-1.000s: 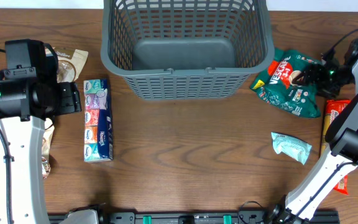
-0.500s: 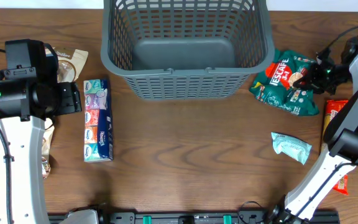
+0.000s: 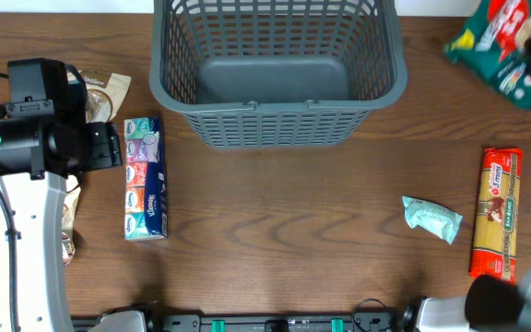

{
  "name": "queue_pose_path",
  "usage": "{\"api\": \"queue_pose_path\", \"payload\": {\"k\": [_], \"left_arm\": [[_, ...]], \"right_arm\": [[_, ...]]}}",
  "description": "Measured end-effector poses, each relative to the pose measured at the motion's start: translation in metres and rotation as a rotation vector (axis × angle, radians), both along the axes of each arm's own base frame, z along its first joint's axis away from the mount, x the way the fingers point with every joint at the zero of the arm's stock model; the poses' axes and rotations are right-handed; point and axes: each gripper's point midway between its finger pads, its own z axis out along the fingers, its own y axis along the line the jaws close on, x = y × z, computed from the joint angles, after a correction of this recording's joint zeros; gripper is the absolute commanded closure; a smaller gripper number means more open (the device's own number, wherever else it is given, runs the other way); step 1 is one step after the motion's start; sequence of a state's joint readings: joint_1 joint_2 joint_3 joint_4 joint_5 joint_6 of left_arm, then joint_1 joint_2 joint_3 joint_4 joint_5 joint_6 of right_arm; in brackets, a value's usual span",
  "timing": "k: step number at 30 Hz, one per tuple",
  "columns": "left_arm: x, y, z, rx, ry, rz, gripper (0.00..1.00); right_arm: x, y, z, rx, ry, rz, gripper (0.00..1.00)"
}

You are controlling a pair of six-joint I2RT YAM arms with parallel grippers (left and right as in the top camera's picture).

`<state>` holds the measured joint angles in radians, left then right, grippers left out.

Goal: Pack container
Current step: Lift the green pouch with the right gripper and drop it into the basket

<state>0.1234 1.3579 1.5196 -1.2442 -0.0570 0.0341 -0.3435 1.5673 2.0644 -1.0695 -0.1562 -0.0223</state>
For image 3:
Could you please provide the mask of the green Nescafe coffee bag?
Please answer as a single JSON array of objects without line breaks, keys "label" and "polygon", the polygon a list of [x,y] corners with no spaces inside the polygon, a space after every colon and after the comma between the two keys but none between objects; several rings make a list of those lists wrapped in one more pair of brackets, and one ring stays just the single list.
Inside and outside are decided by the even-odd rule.
[{"label": "green Nescafe coffee bag", "polygon": [[529,38],[531,0],[484,0],[443,52],[515,106],[531,111],[531,76],[525,60]]}]

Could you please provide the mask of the beige snack bag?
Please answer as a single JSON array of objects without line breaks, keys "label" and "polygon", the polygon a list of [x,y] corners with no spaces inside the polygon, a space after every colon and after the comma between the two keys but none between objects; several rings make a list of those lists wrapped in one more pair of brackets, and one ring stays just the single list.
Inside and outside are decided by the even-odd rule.
[{"label": "beige snack bag", "polygon": [[65,196],[62,217],[62,245],[64,265],[68,266],[76,252],[73,237],[77,204],[81,192],[80,179],[75,175],[70,175],[67,178],[66,186],[67,194]]}]

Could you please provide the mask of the beige cookie bag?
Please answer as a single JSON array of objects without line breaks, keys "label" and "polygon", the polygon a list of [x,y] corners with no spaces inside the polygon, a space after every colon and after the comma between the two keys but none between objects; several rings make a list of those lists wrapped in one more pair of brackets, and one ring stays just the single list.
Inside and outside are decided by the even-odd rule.
[{"label": "beige cookie bag", "polygon": [[132,78],[100,69],[79,70],[79,74],[88,93],[86,122],[111,122],[124,102]]}]

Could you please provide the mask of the Kleenex tissue multipack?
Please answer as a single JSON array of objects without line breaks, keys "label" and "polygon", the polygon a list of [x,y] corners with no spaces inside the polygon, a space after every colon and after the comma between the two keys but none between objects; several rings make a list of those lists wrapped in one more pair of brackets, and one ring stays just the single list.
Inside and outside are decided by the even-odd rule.
[{"label": "Kleenex tissue multipack", "polygon": [[142,117],[124,121],[124,238],[130,242],[168,236],[168,174],[162,121]]}]

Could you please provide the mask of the mint green small packet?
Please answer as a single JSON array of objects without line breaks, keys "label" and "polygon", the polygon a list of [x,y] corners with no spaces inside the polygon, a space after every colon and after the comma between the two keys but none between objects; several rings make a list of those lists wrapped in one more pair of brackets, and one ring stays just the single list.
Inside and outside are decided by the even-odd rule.
[{"label": "mint green small packet", "polygon": [[449,244],[453,243],[462,215],[447,207],[410,196],[403,196],[402,201],[405,221],[411,229],[420,226]]}]

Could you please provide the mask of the red San Remo spaghetti pack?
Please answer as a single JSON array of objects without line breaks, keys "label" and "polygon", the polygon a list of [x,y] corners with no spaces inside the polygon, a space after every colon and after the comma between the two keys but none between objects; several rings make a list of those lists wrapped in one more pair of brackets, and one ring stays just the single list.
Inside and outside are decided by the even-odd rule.
[{"label": "red San Remo spaghetti pack", "polygon": [[487,148],[480,170],[469,275],[515,283],[516,240],[524,152]]}]

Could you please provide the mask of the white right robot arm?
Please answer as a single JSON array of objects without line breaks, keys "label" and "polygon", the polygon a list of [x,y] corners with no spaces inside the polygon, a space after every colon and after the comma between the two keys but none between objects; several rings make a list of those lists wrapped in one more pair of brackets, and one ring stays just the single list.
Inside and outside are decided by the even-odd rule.
[{"label": "white right robot arm", "polygon": [[485,151],[483,170],[495,193],[493,205],[476,218],[476,279],[465,296],[423,299],[411,331],[531,331],[531,269],[519,285],[512,281],[521,158],[517,148]]}]

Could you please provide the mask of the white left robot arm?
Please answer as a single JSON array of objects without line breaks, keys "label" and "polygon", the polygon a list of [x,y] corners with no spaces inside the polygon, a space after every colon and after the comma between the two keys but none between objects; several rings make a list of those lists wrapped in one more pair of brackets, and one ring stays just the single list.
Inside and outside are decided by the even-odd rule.
[{"label": "white left robot arm", "polygon": [[86,119],[85,80],[46,58],[11,61],[0,104],[0,331],[144,330],[139,313],[73,319],[65,290],[63,209],[71,175],[119,167],[120,139]]}]

